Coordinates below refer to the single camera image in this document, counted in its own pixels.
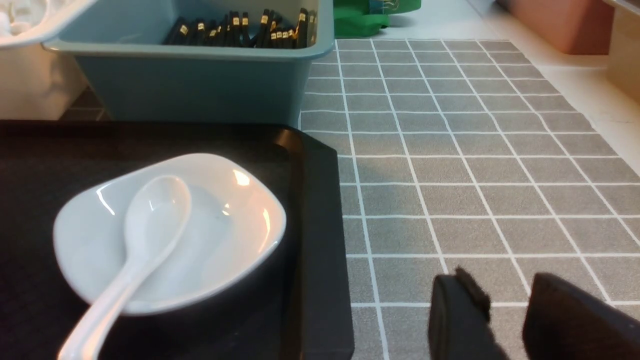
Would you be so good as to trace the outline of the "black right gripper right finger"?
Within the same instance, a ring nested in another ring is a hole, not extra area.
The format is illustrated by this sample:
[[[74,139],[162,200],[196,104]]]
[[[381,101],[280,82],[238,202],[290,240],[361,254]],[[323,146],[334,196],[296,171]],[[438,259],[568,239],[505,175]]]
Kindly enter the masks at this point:
[[[549,272],[534,276],[522,329],[530,360],[638,360],[637,319]]]

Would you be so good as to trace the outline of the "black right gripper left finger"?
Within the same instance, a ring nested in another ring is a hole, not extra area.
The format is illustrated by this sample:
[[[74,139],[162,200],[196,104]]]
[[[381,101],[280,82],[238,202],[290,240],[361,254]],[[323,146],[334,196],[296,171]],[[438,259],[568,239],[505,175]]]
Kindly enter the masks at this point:
[[[432,360],[507,360],[490,326],[491,299],[466,269],[435,276],[428,344]]]

